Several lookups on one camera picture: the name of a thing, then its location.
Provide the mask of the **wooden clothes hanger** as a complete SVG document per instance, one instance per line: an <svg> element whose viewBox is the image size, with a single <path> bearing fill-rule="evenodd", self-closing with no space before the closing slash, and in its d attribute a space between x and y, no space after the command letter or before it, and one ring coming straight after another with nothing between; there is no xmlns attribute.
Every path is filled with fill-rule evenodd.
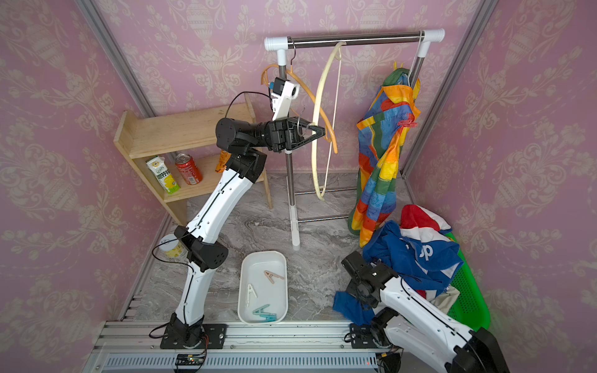
<svg viewBox="0 0 597 373"><path fill-rule="evenodd" d="M332 65L334 59L338 60L338 62L339 62L339 65L338 65L339 70L338 71L340 71L341 70L340 44L338 44L336 46L336 48L334 48L332 54L330 55L330 59L329 59L328 63L324 67L322 76L320 77L320 84L318 85L316 94L314 94L310 90L310 88L293 72L292 68L290 68L287 71L287 75L291 76L300 85L300 87L307 93L309 98L314 103L314 110L319 111L319 115L323 118L323 121L325 123L325 128L326 128L325 139L331 144L330 149L334 149L334 153L337 154L338 153L337 139L336 139L336 135L334 133L335 118L336 118L336 113L337 113L337 104L334 104L334 117L333 117L332 121L329 120L325 111L321 107L321 102L323 100L323 89L325 87L326 79L329 75L329 71L331 69L331 65Z"/></svg>

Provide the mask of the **cream white clothes hanger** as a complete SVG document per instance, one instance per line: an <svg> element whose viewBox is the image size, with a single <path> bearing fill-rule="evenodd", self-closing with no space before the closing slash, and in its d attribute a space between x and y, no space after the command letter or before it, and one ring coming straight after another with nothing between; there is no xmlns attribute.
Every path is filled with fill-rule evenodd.
<svg viewBox="0 0 597 373"><path fill-rule="evenodd" d="M347 45L346 42L340 41L340 42L336 43L336 45L334 46L334 48L336 48L336 46L338 44L340 44L340 52L341 52L341 49L343 48L343 46ZM335 99L334 99L334 104L337 104L337 101L338 101L338 93L339 93L339 85L340 85L340 74L341 74L341 70L340 71L338 71L338 70L337 70L336 96L335 96ZM319 111L313 109L312 121L311 122L314 123L314 124L319 125L319 119L320 118L322 118L322 117L319 115ZM328 174L329 174L329 167L330 167L331 153L332 152L334 152L334 149L330 149L330 146L329 146L328 157L327 157L327 161L326 161L326 170L325 170L325 175L324 175L324 182L323 182L323 186L320 186L318 172L317 172L317 156L318 156L317 141L314 141L312 143L312 148L311 148L312 181L313 181L313 186L314 186L314 191L316 193L316 196L320 200L324 200L324 195L326 193L327 178L328 178Z"/></svg>

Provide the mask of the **pink clothespin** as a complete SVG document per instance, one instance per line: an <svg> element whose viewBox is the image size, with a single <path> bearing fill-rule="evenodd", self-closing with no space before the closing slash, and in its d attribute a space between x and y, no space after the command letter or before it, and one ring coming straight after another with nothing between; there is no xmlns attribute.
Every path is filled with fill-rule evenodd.
<svg viewBox="0 0 597 373"><path fill-rule="evenodd" d="M280 281L285 280L285 278L283 276L280 276L280 275L278 275L274 272L271 272L269 270L265 270L264 275L271 284L275 284L277 280L280 280Z"/></svg>

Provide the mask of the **blue red white jacket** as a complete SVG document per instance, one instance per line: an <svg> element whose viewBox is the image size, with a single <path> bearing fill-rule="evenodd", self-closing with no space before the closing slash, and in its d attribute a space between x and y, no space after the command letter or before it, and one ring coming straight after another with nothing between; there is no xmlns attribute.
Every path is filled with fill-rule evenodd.
<svg viewBox="0 0 597 373"><path fill-rule="evenodd" d="M388 221L363 248L368 264L383 263L427 301L444 292L463 261L452 227L435 212L406 205L400 222Z"/></svg>

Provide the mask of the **white clothespin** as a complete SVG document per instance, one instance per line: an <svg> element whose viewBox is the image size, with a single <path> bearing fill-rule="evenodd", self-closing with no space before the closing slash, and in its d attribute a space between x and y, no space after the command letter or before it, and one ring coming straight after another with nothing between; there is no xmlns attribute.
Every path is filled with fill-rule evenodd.
<svg viewBox="0 0 597 373"><path fill-rule="evenodd" d="M257 294L255 288L253 287L253 285L251 283L249 283L247 285L247 301L246 301L247 308L250 307L253 299L258 299L258 294Z"/></svg>

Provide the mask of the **teal green clothespin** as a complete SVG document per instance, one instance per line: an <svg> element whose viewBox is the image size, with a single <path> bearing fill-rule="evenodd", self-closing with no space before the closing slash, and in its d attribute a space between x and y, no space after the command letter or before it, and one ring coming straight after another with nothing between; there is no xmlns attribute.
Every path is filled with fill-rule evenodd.
<svg viewBox="0 0 597 373"><path fill-rule="evenodd" d="M274 317L275 314L269 312L267 309L270 307L270 304L266 304L263 305L261 307L256 308L255 310L253 310L253 315L257 315L259 317L263 317L263 318L271 318Z"/></svg>

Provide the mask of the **blue clothespin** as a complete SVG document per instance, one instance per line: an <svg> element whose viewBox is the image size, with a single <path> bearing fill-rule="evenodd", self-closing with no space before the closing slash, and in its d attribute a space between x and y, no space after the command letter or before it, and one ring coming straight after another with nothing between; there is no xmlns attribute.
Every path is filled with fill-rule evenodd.
<svg viewBox="0 0 597 373"><path fill-rule="evenodd" d="M258 316L261 318L261 321L263 323L273 323L278 320L278 317L276 314L260 313Z"/></svg>

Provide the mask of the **yellow dinosaur print jacket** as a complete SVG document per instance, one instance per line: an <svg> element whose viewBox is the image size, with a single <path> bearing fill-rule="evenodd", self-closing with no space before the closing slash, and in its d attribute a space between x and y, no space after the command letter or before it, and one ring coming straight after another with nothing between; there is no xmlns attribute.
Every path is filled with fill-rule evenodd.
<svg viewBox="0 0 597 373"><path fill-rule="evenodd" d="M429 299L429 301L440 311L448 314L452 307L456 304L459 296L460 291L450 285L444 292L436 295L433 299Z"/></svg>

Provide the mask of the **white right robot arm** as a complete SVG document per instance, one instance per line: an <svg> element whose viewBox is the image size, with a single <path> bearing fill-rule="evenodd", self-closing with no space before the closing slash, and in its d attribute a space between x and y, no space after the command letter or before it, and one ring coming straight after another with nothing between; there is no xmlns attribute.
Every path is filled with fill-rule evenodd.
<svg viewBox="0 0 597 373"><path fill-rule="evenodd" d="M349 293L371 308L382 306L369 330L381 347L403 348L436 372L508 372L497 339L441 312L384 263L353 252L341 265L351 276Z"/></svg>

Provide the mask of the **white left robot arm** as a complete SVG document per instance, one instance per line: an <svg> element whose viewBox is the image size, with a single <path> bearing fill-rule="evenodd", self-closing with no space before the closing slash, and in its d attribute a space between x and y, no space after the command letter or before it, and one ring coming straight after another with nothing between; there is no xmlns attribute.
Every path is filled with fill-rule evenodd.
<svg viewBox="0 0 597 373"><path fill-rule="evenodd" d="M299 117L251 124L222 118L215 126L217 146L230 154L219 183L200 212L174 235L187 249L187 278L181 300L171 315L163 343L198 348L208 337L203 328L205 301L215 271L228 249L219 233L241 197L264 171L267 152L293 151L322 138L324 127Z"/></svg>

